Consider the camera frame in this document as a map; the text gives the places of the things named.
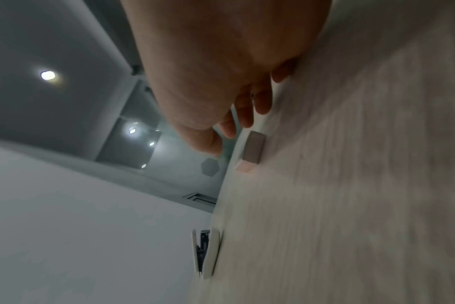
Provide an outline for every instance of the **recessed light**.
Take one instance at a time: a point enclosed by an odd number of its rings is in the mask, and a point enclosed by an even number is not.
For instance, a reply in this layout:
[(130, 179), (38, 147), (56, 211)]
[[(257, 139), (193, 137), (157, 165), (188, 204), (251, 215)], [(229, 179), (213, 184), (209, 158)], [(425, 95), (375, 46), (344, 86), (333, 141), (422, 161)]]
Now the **recessed light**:
[(46, 81), (53, 80), (54, 78), (56, 78), (56, 73), (54, 73), (53, 71), (44, 71), (41, 73), (41, 78)]

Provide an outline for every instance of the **hexagonal panel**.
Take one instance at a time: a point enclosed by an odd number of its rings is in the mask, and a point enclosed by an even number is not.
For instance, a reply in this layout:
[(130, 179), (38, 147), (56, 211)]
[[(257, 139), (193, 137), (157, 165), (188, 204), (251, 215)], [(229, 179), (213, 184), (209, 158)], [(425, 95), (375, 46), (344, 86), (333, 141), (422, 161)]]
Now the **hexagonal panel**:
[(215, 176), (219, 172), (219, 163), (216, 159), (208, 158), (201, 164), (201, 172), (209, 177)]

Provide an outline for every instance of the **eraser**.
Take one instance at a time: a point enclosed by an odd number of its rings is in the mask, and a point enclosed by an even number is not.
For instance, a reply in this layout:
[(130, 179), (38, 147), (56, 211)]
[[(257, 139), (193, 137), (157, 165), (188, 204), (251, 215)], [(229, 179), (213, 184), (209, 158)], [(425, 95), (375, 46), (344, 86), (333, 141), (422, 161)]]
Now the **eraser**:
[(256, 131), (249, 133), (241, 159), (236, 165), (236, 171), (247, 173), (259, 164), (265, 141), (266, 135)]

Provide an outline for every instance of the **light wood floor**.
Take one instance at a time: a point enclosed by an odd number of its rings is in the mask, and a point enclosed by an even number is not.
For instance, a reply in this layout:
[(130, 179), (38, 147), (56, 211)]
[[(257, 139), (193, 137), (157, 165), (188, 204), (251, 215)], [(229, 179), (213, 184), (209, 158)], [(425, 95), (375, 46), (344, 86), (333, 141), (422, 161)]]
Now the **light wood floor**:
[(234, 150), (193, 303), (455, 303), (455, 0), (341, 1)]

